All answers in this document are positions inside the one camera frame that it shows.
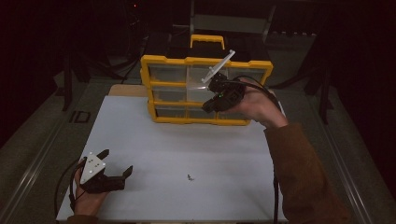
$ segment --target floor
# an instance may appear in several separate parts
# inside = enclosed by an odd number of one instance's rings
[[[270,35],[267,48],[275,66],[267,85],[296,74],[314,37]],[[63,97],[51,95],[0,150],[0,223],[53,223],[67,193],[67,166],[81,154],[112,85],[107,77],[74,80],[74,100],[63,112]],[[139,66],[125,84],[139,84]],[[291,122],[301,122],[322,159],[332,184],[350,209],[351,223],[395,223],[396,203],[375,168],[356,127],[331,89],[329,125],[318,116],[318,97],[304,94],[306,80],[275,90]],[[88,122],[72,120],[74,111],[91,113]]]

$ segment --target dark background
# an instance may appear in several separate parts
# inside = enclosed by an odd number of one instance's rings
[[[137,16],[140,20],[141,37],[152,31],[172,32],[172,23],[189,24],[189,1],[126,2],[129,6],[137,4],[137,8],[130,8],[130,12],[132,17]],[[255,4],[263,1],[243,1],[243,7],[238,6],[242,1],[222,1],[230,7],[234,4],[233,8],[239,8],[237,13],[215,5],[213,2],[216,1],[196,2],[196,9],[207,14],[243,16],[240,13],[255,15],[258,8]],[[288,7],[288,4],[297,4],[296,1],[282,2],[279,11],[283,7],[285,15],[296,15],[298,10]],[[311,8],[315,1],[309,2],[299,10]],[[314,44],[313,58],[331,58],[332,85],[337,88],[395,197],[396,185],[392,178],[396,176],[396,3],[366,0],[341,7],[330,4],[326,8],[331,12]],[[53,77],[63,70],[63,56],[70,46],[88,53],[103,53],[108,49],[106,45],[111,45],[106,42],[109,38],[97,38],[103,22],[98,22],[92,11],[92,3],[87,0],[15,0],[2,4],[0,146],[56,91]],[[277,24],[285,24],[281,20],[282,17],[275,15],[274,29]],[[287,24],[288,27],[279,29],[292,31],[293,25],[298,25]]]

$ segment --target table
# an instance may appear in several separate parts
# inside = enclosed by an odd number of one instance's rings
[[[120,96],[136,95],[142,88],[113,87],[81,155],[109,148],[104,159],[109,176],[134,166],[125,190],[109,194],[99,218],[111,222],[272,220],[273,164],[263,127],[256,122],[248,126],[155,123],[146,97]],[[279,200],[279,219],[285,220],[281,195]],[[57,219],[65,221],[71,215],[66,195]]]

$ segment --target yellow storage organizer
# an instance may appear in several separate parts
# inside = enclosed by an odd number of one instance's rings
[[[212,51],[213,54],[227,53],[223,36],[192,35],[189,45],[191,49],[199,48],[199,46],[194,46],[196,41],[219,43],[221,48],[215,48]],[[219,63],[222,58],[211,57],[213,54],[207,47],[202,50],[198,49],[196,52],[187,52],[186,57],[183,58],[169,58],[166,55],[169,48],[162,46],[163,52],[161,52],[155,49],[155,41],[151,41],[150,44],[151,46],[148,45],[146,53],[140,61],[140,75],[143,84],[148,89],[148,112],[155,122],[218,125],[249,124],[249,120],[242,115],[216,112],[207,114],[201,108],[205,101],[214,96],[213,92],[207,90],[210,81],[203,83],[201,79],[205,78],[209,67]],[[245,62],[228,61],[220,72],[226,75],[228,79],[243,75],[253,77],[264,84],[265,80],[271,75],[272,69],[273,65],[269,59],[245,60]]]

